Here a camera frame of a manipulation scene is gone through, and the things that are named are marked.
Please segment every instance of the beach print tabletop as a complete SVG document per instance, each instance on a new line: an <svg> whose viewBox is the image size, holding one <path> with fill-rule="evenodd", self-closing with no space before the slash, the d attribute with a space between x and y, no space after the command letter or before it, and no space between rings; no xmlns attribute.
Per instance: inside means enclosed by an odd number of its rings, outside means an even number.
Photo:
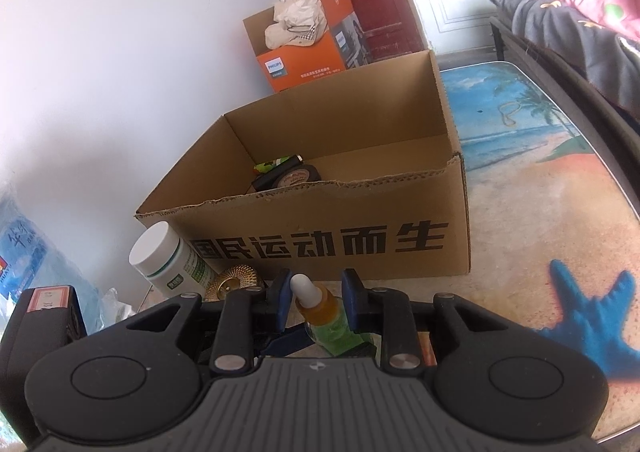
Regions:
<svg viewBox="0 0 640 452"><path fill-rule="evenodd" d="M479 64L442 79L465 158L471 273L367 287L427 302L452 291L541 330L609 379L594 438L640 422L635 212L578 129L516 66Z"/></svg>

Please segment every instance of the starfish print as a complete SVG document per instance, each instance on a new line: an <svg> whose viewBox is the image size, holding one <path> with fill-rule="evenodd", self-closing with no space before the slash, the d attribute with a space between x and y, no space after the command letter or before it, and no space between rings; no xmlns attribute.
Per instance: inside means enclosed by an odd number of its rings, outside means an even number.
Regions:
<svg viewBox="0 0 640 452"><path fill-rule="evenodd" d="M578 24L584 24L585 28L598 28L598 29L603 28L603 26L596 24L595 22L591 22L590 20L579 20Z"/></svg>
<svg viewBox="0 0 640 452"><path fill-rule="evenodd" d="M562 321L539 333L593 360L609 380L640 378L640 352L622 339L636 293L634 276L625 270L604 297L586 298L562 261L549 263L549 275L562 308Z"/></svg>
<svg viewBox="0 0 640 452"><path fill-rule="evenodd" d="M548 8L549 6L557 8L558 6L562 6L562 2L560 2L559 0L555 0L554 2L546 2L545 4L540 4L540 8Z"/></svg>

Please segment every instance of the red and white sticker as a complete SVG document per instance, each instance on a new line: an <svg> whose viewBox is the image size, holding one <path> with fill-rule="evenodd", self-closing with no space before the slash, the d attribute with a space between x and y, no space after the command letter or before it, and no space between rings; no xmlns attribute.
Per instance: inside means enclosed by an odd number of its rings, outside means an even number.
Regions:
<svg viewBox="0 0 640 452"><path fill-rule="evenodd" d="M27 313L41 309L67 307L69 303L69 286L51 286L36 288L29 302Z"/></svg>

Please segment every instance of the blue plastic package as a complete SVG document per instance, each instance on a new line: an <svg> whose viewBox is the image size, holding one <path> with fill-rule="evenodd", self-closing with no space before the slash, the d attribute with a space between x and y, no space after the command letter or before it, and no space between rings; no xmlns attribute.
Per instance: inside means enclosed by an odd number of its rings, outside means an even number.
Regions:
<svg viewBox="0 0 640 452"><path fill-rule="evenodd" d="M65 284L76 289L87 333L102 329L98 289L22 215L10 192L0 196L1 329L25 289Z"/></svg>

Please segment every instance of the gray bedding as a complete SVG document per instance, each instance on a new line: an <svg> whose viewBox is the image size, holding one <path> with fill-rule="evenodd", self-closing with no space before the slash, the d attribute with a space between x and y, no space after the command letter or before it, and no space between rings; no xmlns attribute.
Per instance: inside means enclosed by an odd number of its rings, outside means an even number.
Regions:
<svg viewBox="0 0 640 452"><path fill-rule="evenodd" d="M556 0L491 0L511 32L549 48L640 121L640 44Z"/></svg>

